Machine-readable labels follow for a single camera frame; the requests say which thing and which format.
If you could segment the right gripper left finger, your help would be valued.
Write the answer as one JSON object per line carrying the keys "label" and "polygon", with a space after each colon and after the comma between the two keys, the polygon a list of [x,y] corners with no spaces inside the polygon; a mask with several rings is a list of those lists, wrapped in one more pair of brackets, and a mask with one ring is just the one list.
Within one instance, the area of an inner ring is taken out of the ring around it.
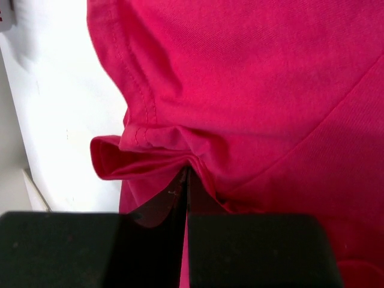
{"label": "right gripper left finger", "polygon": [[187,174],[128,214],[3,214],[1,286],[178,287]]}

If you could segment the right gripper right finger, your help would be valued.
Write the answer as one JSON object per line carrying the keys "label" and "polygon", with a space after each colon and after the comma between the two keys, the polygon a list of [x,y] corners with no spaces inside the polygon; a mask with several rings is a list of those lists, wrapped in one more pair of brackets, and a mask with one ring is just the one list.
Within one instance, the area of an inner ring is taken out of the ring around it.
{"label": "right gripper right finger", "polygon": [[191,287],[342,287],[320,223],[303,214],[231,214],[188,173]]}

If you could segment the magenta t shirt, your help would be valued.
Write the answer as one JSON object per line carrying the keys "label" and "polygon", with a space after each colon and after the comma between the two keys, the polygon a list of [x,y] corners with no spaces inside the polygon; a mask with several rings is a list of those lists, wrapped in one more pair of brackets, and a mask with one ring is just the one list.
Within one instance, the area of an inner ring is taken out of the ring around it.
{"label": "magenta t shirt", "polygon": [[230,212],[315,215],[346,287],[383,286],[382,1],[88,1],[128,109],[91,141],[128,213],[190,165]]}

